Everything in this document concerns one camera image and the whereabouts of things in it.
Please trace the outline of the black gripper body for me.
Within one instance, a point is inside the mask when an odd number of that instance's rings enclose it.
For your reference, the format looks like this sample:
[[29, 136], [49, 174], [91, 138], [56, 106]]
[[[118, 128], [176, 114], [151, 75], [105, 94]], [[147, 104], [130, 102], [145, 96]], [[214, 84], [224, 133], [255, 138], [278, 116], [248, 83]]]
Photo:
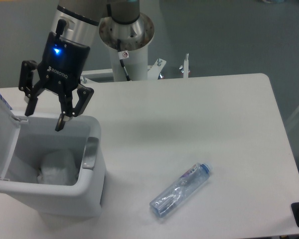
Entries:
[[90, 47], [63, 37], [66, 20], [57, 22], [55, 32], [50, 32], [43, 52], [42, 61], [37, 66], [39, 87], [56, 94], [70, 94], [79, 85], [83, 66]]

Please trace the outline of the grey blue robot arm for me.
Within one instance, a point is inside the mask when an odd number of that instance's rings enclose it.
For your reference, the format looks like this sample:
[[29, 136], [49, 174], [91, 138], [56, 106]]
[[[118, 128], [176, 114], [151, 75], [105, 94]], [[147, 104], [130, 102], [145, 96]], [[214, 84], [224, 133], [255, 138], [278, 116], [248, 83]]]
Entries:
[[61, 0], [40, 63], [24, 60], [19, 90], [25, 93], [25, 115], [34, 113], [38, 96], [49, 90], [61, 105], [55, 130], [81, 115], [94, 90], [84, 87], [80, 78], [100, 20], [111, 17], [118, 24], [133, 24], [140, 17], [138, 0]]

